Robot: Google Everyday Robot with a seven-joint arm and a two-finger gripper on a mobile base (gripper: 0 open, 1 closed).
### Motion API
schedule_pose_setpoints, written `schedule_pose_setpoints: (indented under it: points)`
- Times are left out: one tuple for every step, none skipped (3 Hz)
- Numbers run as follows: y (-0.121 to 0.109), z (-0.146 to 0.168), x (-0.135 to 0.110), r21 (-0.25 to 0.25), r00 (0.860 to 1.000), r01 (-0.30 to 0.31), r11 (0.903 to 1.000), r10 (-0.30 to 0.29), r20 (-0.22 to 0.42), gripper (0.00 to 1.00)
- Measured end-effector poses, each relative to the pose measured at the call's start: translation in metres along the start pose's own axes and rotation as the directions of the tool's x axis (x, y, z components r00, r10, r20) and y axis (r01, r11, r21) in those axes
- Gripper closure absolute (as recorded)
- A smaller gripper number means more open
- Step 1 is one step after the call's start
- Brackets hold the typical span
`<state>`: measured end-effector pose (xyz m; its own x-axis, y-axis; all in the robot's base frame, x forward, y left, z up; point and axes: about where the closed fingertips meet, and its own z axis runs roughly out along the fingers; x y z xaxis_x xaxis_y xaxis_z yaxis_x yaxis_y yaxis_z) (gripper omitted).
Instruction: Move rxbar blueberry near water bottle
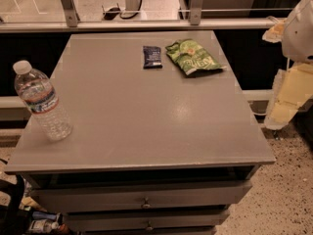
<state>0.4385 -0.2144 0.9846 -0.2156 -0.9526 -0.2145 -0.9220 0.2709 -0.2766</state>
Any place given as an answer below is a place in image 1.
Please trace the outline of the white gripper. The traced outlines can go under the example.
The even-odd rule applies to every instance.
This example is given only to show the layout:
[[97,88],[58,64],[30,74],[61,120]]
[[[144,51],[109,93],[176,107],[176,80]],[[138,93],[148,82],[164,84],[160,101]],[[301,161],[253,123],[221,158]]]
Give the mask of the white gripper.
[[313,96],[313,0],[301,0],[287,19],[273,16],[274,23],[262,39],[270,43],[282,41],[283,55],[294,62],[302,62],[288,70],[278,70],[273,82],[273,96],[269,100],[265,127],[280,130]]

